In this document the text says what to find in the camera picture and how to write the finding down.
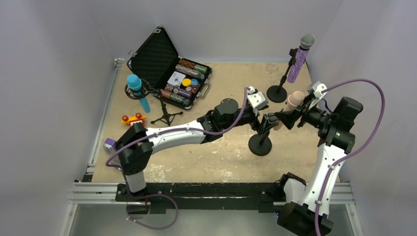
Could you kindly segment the orange toy vehicle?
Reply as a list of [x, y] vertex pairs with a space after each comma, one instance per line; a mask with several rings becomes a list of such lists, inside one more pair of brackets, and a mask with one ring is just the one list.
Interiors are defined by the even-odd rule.
[[124, 115], [121, 118], [121, 124], [132, 126], [136, 123], [141, 123], [143, 126], [145, 125], [146, 116], [142, 115], [141, 113], [136, 113], [134, 116], [127, 116]]

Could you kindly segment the aluminium frame rail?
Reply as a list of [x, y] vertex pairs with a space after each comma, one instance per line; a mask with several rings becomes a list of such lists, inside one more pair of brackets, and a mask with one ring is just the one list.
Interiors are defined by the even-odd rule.
[[[108, 182], [75, 182], [73, 184], [70, 204], [115, 204], [117, 183]], [[333, 188], [330, 203], [334, 205], [354, 204], [354, 196], [351, 185], [337, 182]]]

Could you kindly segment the black round-base mic stand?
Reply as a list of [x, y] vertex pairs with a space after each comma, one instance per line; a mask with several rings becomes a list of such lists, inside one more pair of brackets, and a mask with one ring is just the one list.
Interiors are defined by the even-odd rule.
[[291, 70], [291, 67], [296, 62], [296, 54], [298, 49], [291, 49], [289, 52], [289, 55], [291, 56], [288, 67], [284, 73], [284, 75], [281, 77], [280, 82], [278, 85], [273, 85], [268, 88], [267, 90], [267, 97], [271, 102], [274, 103], [282, 103], [287, 98], [287, 91], [283, 88], [284, 83], [287, 81], [287, 76], [289, 71]]

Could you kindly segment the purple glitter microphone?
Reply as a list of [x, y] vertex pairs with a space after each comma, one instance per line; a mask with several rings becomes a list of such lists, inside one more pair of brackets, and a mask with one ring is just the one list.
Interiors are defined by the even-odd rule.
[[298, 77], [298, 74], [306, 61], [310, 48], [315, 42], [315, 36], [311, 33], [306, 33], [300, 40], [299, 47], [295, 50], [295, 54], [292, 55], [290, 70], [287, 75], [287, 82], [294, 83]]

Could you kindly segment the black poker chip case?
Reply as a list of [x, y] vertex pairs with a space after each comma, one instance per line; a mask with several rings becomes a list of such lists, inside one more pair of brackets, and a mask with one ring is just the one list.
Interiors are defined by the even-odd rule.
[[[179, 55], [163, 26], [158, 26], [127, 62], [131, 72], [162, 92], [165, 101], [190, 110], [197, 99], [204, 99], [211, 89], [212, 67]], [[167, 81], [174, 71], [188, 79], [197, 79], [196, 86], [173, 86]]]

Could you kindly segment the white playing card deck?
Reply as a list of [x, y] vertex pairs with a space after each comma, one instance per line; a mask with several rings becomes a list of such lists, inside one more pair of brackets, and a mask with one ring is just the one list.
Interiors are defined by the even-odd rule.
[[174, 71], [169, 77], [167, 83], [173, 86], [180, 86], [182, 81], [186, 78], [186, 75], [177, 71]]

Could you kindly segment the yellow poker chip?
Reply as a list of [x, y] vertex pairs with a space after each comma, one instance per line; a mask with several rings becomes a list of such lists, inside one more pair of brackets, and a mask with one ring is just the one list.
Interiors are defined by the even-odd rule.
[[188, 86], [190, 86], [191, 84], [192, 84], [192, 81], [191, 81], [191, 79], [188, 79], [188, 78], [183, 79], [183, 80], [182, 80], [182, 82], [181, 82], [181, 85], [182, 85], [183, 87], [188, 87]]

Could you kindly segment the purple flat plastic piece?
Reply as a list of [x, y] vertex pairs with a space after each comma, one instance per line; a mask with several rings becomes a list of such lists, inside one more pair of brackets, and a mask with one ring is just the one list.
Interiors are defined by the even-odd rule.
[[116, 152], [116, 141], [107, 138], [103, 144], [103, 149], [107, 155], [112, 156]]

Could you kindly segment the black tripod mic stand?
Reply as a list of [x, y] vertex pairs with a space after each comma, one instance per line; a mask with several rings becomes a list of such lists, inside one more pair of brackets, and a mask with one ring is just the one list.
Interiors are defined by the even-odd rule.
[[[160, 117], [156, 118], [155, 116], [153, 117], [153, 119], [148, 118], [148, 123], [150, 124], [156, 124], [157, 122], [161, 122], [163, 124], [165, 124], [166, 126], [171, 126], [174, 118], [182, 116], [184, 114], [183, 111], [180, 112], [176, 112], [176, 113], [170, 113], [167, 109], [167, 105], [168, 103], [165, 101], [165, 98], [162, 96], [162, 93], [160, 90], [153, 88], [148, 81], [146, 80], [142, 80], [143, 85], [144, 85], [144, 91], [146, 91], [146, 98], [150, 95], [152, 97], [155, 98], [155, 100], [157, 101], [157, 104], [159, 105], [158, 107], [161, 109], [161, 114]], [[133, 95], [130, 93], [130, 91], [128, 91], [127, 85], [125, 85], [124, 88], [124, 92], [126, 94], [126, 96], [132, 100], [136, 100], [135, 98], [133, 98]]]

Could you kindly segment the blue microphone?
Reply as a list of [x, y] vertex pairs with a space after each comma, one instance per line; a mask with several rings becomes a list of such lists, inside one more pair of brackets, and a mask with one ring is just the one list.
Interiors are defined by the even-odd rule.
[[133, 98], [139, 100], [140, 105], [146, 113], [150, 113], [150, 105], [146, 98], [146, 91], [144, 91], [144, 85], [142, 80], [135, 74], [130, 74], [126, 79], [128, 91], [133, 95]]

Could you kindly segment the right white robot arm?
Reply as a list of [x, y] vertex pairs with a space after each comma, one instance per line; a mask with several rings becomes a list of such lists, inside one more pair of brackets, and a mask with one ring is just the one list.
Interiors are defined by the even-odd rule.
[[358, 101], [342, 97], [333, 113], [318, 109], [311, 101], [305, 100], [291, 112], [277, 113], [284, 125], [292, 128], [297, 120], [298, 127], [308, 123], [318, 129], [317, 160], [312, 179], [284, 174], [278, 189], [285, 195], [286, 203], [278, 212], [277, 224], [297, 236], [329, 234], [333, 222], [328, 219], [329, 204], [338, 173], [355, 144], [355, 135], [350, 132], [363, 105]]

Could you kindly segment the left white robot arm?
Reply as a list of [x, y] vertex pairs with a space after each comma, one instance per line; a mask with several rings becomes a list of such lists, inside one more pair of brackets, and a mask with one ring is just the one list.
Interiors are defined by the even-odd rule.
[[183, 125], [144, 128], [140, 123], [134, 124], [116, 141], [115, 152], [106, 161], [106, 166], [122, 172], [131, 193], [140, 192], [147, 187], [144, 169], [150, 157], [162, 150], [210, 143], [232, 128], [247, 124], [257, 136], [268, 136], [277, 121], [267, 115], [258, 120], [259, 112], [267, 107], [268, 100], [259, 93], [248, 95], [241, 108], [234, 99], [223, 99], [204, 116]]

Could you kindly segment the left side aluminium rail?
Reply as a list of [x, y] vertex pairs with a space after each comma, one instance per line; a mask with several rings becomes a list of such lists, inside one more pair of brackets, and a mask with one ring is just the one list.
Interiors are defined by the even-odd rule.
[[119, 77], [119, 74], [121, 72], [122, 66], [124, 64], [125, 60], [121, 59], [121, 58], [116, 58], [115, 59], [115, 69], [113, 72], [113, 76], [111, 79], [111, 83], [110, 83], [110, 87], [109, 87], [109, 91], [107, 93], [107, 96], [104, 100], [104, 108], [103, 108], [103, 112], [102, 112], [102, 116], [99, 122], [99, 127], [93, 142], [93, 146], [92, 146], [92, 151], [91, 154], [89, 156], [89, 161], [87, 164], [87, 168], [86, 168], [86, 172], [85, 175], [87, 176], [92, 176], [94, 173], [94, 169], [97, 163], [97, 157], [100, 151], [100, 144], [101, 144], [101, 140], [103, 137], [103, 132], [104, 132], [104, 128], [107, 122], [107, 117], [108, 117], [108, 112], [111, 106], [111, 101], [113, 98], [113, 94], [114, 94], [114, 90], [117, 84], [117, 80]]

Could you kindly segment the pink microphone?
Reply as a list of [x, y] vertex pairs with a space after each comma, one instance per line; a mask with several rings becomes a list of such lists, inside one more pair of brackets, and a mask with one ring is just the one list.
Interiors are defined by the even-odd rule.
[[301, 91], [295, 91], [290, 94], [287, 98], [286, 106], [284, 107], [283, 111], [293, 111], [297, 106], [303, 103], [305, 95]]

